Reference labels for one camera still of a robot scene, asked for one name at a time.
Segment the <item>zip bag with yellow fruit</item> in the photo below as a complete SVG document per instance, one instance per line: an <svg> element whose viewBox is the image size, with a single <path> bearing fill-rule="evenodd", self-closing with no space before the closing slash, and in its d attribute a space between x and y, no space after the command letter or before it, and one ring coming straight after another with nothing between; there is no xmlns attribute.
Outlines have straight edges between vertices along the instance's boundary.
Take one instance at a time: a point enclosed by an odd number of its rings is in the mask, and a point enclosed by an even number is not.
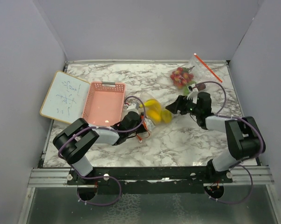
<svg viewBox="0 0 281 224"><path fill-rule="evenodd" d="M156 137L167 124L172 121L172 113L169 112L165 107L155 99L151 94L143 92L140 95L140 99L144 103L145 116L141 113L141 118L144 118L144 133L138 133L136 137L140 143L144 139L149 137Z"/></svg>

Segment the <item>pink plastic basket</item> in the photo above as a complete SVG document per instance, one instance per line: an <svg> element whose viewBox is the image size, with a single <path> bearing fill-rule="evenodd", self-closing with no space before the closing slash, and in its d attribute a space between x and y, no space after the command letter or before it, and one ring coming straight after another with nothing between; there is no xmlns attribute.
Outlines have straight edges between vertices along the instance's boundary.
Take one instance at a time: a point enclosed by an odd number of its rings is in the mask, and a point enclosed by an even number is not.
<svg viewBox="0 0 281 224"><path fill-rule="evenodd" d="M111 126L121 120L126 85L115 82L92 82L82 118L95 126Z"/></svg>

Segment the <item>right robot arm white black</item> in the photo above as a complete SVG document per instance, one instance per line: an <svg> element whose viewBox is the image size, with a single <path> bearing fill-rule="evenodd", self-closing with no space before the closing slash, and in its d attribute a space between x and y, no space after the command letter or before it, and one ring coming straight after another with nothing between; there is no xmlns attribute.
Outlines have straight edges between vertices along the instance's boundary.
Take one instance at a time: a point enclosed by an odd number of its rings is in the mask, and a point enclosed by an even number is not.
<svg viewBox="0 0 281 224"><path fill-rule="evenodd" d="M229 169L258 157L266 150L265 141L253 117L216 116L212 112L211 95L198 93L197 102L187 96L179 95L165 107L172 114L195 116L199 127L226 134L227 150L208 161L205 177L209 182L218 181Z"/></svg>

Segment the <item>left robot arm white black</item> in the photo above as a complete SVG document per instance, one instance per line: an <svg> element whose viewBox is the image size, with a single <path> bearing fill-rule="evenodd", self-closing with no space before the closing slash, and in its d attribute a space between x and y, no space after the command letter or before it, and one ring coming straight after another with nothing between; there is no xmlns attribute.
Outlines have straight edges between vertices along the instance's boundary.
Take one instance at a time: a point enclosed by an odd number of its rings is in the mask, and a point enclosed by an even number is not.
<svg viewBox="0 0 281 224"><path fill-rule="evenodd" d="M85 119L79 118L53 139L58 156L78 172L78 179L89 184L94 179L93 166L86 153L94 144L117 146L124 143L143 121L138 112L128 112L122 121L111 127L90 126Z"/></svg>

